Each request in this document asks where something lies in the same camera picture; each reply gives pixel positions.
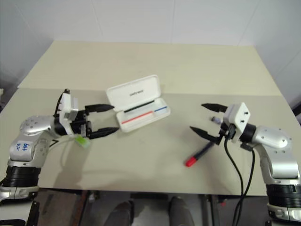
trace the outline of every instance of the wall tile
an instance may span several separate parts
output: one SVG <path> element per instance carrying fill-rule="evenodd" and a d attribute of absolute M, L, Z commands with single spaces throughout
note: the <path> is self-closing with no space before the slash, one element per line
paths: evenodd
<path fill-rule="evenodd" d="M 237 45 L 258 0 L 175 0 L 173 43 Z"/>
<path fill-rule="evenodd" d="M 301 102 L 301 51 L 279 73 L 275 82 L 291 107 Z"/>
<path fill-rule="evenodd" d="M 298 120 L 299 123 L 301 123 L 301 114 L 299 114 L 299 115 L 297 116 L 297 120 Z"/>
<path fill-rule="evenodd" d="M 41 43 L 101 41 L 90 0 L 14 0 Z"/>
<path fill-rule="evenodd" d="M 174 0 L 93 0 L 105 41 L 169 43 Z"/>
<path fill-rule="evenodd" d="M 0 1 L 0 85 L 19 83 L 46 49 L 11 1 Z"/>
<path fill-rule="evenodd" d="M 262 0 L 240 45 L 255 45 L 276 78 L 301 49 L 301 1 Z"/>

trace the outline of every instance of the beige tabletop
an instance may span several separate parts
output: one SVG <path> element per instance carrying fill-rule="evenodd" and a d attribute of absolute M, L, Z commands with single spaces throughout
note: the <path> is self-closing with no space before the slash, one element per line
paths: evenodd
<path fill-rule="evenodd" d="M 156 74 L 164 93 L 280 96 L 254 47 L 55 41 L 19 88 L 106 90 Z"/>
<path fill-rule="evenodd" d="M 0 114 L 0 175 L 21 122 L 31 115 L 53 114 L 64 88 L 79 105 L 108 103 L 104 90 L 157 74 L 171 115 L 130 133 L 117 131 L 92 140 L 88 149 L 62 137 L 52 147 L 39 185 L 48 188 L 117 191 L 240 194 L 238 176 L 222 146 L 213 147 L 193 167 L 185 160 L 207 141 L 190 125 L 217 134 L 201 103 L 230 105 L 244 101 L 250 122 L 280 127 L 293 139 L 301 164 L 301 129 L 253 47 L 93 43 L 55 41 Z M 115 112 L 90 117 L 95 129 L 117 126 Z M 246 183 L 251 155 L 229 144 Z M 264 195 L 258 156 L 250 195 Z"/>
<path fill-rule="evenodd" d="M 19 89 L 0 114 L 0 176 L 5 175 L 8 150 L 16 138 L 21 122 L 31 115 L 53 114 L 61 90 Z M 104 91 L 72 90 L 79 107 L 108 103 Z M 240 194 L 238 176 L 223 146 L 215 146 L 193 167 L 185 160 L 207 141 L 198 137 L 189 126 L 208 130 L 219 126 L 209 119 L 222 117 L 200 106 L 201 103 L 230 105 L 244 101 L 250 112 L 250 123 L 278 127 L 293 139 L 293 153 L 301 165 L 301 129 L 282 96 L 242 96 L 205 94 L 163 94 L 171 115 L 130 133 L 121 130 L 107 137 L 94 139 L 88 149 L 79 147 L 68 137 L 50 148 L 40 174 L 39 185 L 47 188 L 95 189 L 115 191 L 175 192 L 199 194 Z M 115 112 L 90 115 L 94 129 L 117 126 Z M 251 154 L 239 144 L 229 143 L 230 153 L 246 183 Z M 265 195 L 259 158 L 249 195 Z"/>

